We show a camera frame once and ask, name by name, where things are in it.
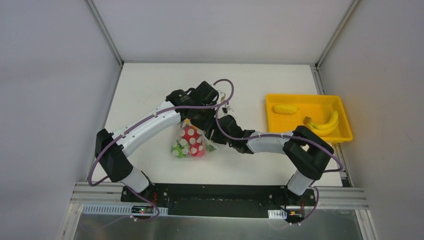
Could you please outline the clear zip top bag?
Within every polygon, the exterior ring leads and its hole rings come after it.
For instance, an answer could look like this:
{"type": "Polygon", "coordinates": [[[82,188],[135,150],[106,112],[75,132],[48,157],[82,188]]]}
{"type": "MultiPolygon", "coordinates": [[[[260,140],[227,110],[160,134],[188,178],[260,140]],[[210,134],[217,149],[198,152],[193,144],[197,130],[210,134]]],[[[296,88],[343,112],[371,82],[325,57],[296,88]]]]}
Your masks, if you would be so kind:
{"type": "Polygon", "coordinates": [[[215,143],[206,138],[204,131],[185,119],[178,125],[170,153],[178,159],[202,158],[218,149],[215,143]]]}

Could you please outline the yellow fake corn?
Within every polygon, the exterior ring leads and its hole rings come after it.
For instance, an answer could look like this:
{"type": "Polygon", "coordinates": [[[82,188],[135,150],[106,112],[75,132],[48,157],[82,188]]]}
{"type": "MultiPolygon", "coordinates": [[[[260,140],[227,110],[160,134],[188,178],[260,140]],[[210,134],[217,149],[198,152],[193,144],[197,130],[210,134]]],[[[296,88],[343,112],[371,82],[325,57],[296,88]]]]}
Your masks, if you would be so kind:
{"type": "Polygon", "coordinates": [[[276,114],[293,115],[296,114],[299,109],[297,106],[292,104],[276,104],[273,106],[272,110],[276,114]]]}

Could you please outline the yellow fake banana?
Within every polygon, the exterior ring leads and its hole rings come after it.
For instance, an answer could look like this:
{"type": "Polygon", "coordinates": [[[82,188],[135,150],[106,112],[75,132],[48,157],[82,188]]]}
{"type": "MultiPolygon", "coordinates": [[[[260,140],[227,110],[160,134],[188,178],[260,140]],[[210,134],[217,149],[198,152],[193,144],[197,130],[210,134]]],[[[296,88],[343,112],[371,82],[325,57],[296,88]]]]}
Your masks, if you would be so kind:
{"type": "Polygon", "coordinates": [[[316,123],[311,117],[306,116],[303,120],[304,125],[313,133],[320,137],[325,137],[334,132],[339,126],[339,112],[333,111],[326,123],[316,123]]]}

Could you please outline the white fake radish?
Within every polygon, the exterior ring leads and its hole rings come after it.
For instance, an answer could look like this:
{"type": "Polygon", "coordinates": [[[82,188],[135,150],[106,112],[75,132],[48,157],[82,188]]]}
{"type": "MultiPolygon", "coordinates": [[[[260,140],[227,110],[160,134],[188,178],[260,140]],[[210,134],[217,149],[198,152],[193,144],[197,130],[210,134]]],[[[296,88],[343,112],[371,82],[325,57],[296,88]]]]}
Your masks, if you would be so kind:
{"type": "Polygon", "coordinates": [[[203,146],[204,146],[205,151],[209,152],[209,153],[217,151],[219,149],[219,147],[217,145],[215,145],[213,142],[211,142],[208,139],[205,139],[203,141],[203,146]]]}

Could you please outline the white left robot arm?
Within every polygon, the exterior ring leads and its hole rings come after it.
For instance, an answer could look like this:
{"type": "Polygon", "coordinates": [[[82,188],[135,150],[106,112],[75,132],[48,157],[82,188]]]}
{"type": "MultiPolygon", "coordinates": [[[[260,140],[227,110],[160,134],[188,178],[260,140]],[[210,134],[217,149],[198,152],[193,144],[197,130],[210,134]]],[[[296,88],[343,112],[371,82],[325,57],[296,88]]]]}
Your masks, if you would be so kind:
{"type": "Polygon", "coordinates": [[[153,195],[153,183],[129,161],[142,144],[163,130],[180,125],[171,145],[175,157],[202,157],[207,151],[206,131],[212,122],[219,92],[203,81],[196,88],[174,90],[153,111],[140,120],[113,132],[102,129],[96,135],[94,156],[113,182],[133,190],[140,202],[153,195]]]}

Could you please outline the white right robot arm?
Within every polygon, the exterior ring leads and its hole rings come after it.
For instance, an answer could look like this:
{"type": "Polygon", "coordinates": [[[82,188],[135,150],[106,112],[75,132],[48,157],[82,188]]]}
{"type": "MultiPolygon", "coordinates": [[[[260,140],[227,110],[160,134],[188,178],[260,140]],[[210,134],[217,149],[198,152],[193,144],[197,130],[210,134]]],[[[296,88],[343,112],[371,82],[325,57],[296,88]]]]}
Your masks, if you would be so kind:
{"type": "Polygon", "coordinates": [[[307,188],[321,179],[334,149],[306,126],[286,133],[242,129],[231,115],[211,119],[201,127],[208,140],[228,145],[241,154],[273,153],[288,157],[296,171],[284,190],[284,200],[296,205],[307,188]]]}

